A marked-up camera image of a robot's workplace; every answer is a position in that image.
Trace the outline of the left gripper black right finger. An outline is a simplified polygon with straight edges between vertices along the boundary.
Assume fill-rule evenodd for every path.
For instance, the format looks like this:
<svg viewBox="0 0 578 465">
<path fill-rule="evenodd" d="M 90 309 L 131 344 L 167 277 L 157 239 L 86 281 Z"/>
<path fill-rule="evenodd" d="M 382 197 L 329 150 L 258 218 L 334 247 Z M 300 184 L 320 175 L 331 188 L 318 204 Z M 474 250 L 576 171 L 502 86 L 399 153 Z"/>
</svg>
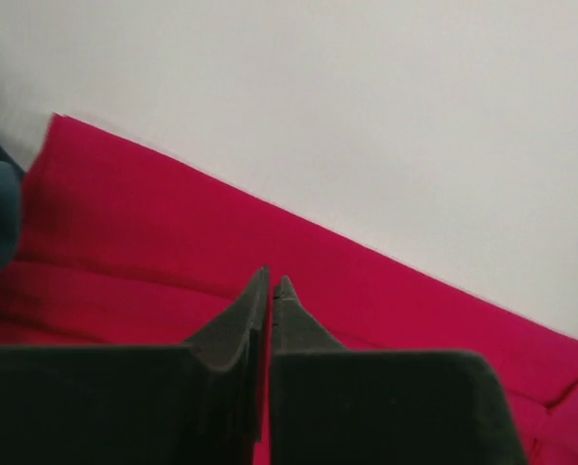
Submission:
<svg viewBox="0 0 578 465">
<path fill-rule="evenodd" d="M 283 278 L 273 300 L 271 460 L 501 465 L 527 457 L 484 358 L 351 350 Z"/>
</svg>

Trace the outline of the magenta t shirt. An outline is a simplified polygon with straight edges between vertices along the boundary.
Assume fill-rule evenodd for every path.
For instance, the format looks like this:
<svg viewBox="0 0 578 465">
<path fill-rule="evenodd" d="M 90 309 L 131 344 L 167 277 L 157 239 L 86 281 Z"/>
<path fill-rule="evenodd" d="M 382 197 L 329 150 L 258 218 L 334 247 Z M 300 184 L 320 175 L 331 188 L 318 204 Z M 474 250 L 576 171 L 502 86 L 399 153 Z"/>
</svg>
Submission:
<svg viewBox="0 0 578 465">
<path fill-rule="evenodd" d="M 169 157 L 52 117 L 0 271 L 0 344 L 174 343 L 255 270 L 355 349 L 464 349 L 501 376 L 533 464 L 578 464 L 578 341 Z"/>
</svg>

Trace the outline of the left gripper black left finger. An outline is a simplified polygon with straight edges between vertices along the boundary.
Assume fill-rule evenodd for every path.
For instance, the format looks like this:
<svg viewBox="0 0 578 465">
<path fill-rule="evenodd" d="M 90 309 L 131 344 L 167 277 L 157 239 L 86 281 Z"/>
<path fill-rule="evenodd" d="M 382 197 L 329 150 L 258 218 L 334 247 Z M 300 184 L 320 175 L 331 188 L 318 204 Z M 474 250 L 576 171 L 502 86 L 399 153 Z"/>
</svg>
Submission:
<svg viewBox="0 0 578 465">
<path fill-rule="evenodd" d="M 250 464 L 269 270 L 168 345 L 0 346 L 0 464 Z"/>
</svg>

